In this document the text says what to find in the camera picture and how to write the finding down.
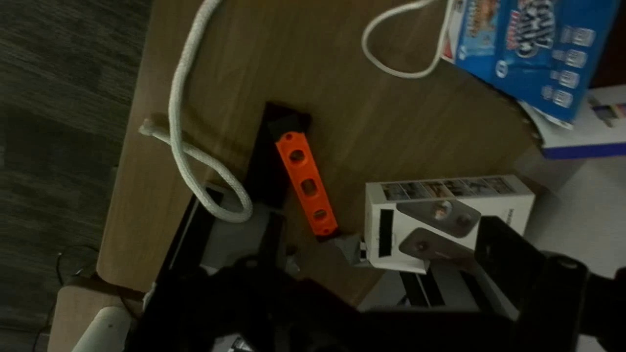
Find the floor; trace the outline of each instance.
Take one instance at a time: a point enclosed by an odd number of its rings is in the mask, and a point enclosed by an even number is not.
[[[0,350],[32,350],[46,335],[58,252],[65,280],[97,258],[150,8],[3,2]]]

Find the white cable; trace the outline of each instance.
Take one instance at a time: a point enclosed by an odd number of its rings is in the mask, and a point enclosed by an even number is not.
[[[191,71],[195,67],[195,59],[198,55],[198,47],[202,43],[202,37],[206,33],[206,28],[212,20],[214,10],[220,6],[220,0],[204,0],[197,20],[193,24],[193,30],[189,33],[187,45],[183,49],[175,78],[173,78],[173,90],[171,90],[171,106],[169,106],[169,121],[171,121],[171,145],[173,145],[173,157],[179,166],[179,172],[183,180],[189,184],[189,188],[195,192],[195,196],[200,200],[200,204],[218,219],[230,221],[230,223],[245,223],[253,215],[253,202],[247,190],[242,186],[242,182],[236,178],[236,174],[222,164],[212,155],[193,149],[185,145],[183,141],[183,123],[181,123],[181,110],[185,100],[185,88],[187,80],[191,76]],[[216,170],[238,194],[242,211],[230,211],[226,208],[220,208],[216,200],[204,190],[202,182],[195,176],[191,163],[187,159],[187,153],[206,164],[208,168]]]
[[[363,37],[361,37],[361,47],[365,51],[365,55],[369,57],[369,61],[378,67],[380,71],[392,75],[392,76],[398,76],[398,78],[425,78],[429,76],[439,61],[441,61],[441,55],[445,51],[445,45],[447,45],[447,32],[449,32],[449,24],[451,24],[451,16],[453,16],[453,2],[455,0],[447,0],[447,14],[445,14],[445,22],[443,22],[443,28],[441,28],[441,33],[439,33],[439,41],[437,41],[437,51],[435,51],[435,57],[431,61],[431,65],[425,69],[425,71],[416,71],[416,73],[404,73],[404,71],[396,71],[388,65],[384,65],[373,51],[371,51],[371,35],[373,32],[382,24],[382,22],[388,22],[390,18],[396,18],[396,16],[402,16],[406,12],[418,12],[422,8],[427,8],[429,4],[433,4],[433,0],[418,0],[418,2],[410,2],[410,4],[404,4],[404,6],[398,6],[398,8],[392,8],[380,16],[377,16],[369,28],[365,30]]]

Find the electronic device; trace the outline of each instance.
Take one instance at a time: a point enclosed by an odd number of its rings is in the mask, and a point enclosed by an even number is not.
[[[367,184],[367,258],[375,268],[425,274],[431,260],[474,256],[480,221],[525,233],[535,194],[517,176]]]

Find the table surface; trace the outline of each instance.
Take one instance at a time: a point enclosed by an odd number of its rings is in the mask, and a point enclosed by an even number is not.
[[[112,294],[91,288],[65,286],[60,290],[54,331],[48,350],[69,352],[105,307],[124,307]]]
[[[152,286],[191,200],[171,151],[138,129],[148,118],[167,123],[171,78],[198,4],[154,4],[99,260],[107,282],[130,290]],[[533,145],[513,102],[449,63],[425,80],[402,80],[365,59],[365,26],[396,4],[226,0],[189,82],[189,141],[243,176],[267,102],[312,114],[310,143],[347,233],[363,231],[365,182],[511,172]],[[425,65],[443,4],[382,26],[373,49],[398,67]],[[375,274],[318,245],[294,196],[285,211],[304,274],[357,301]]]

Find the orange object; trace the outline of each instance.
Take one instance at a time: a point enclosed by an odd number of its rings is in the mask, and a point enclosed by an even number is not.
[[[316,237],[337,233],[337,217],[322,182],[306,133],[288,131],[277,141],[279,155],[290,174],[302,209]]]

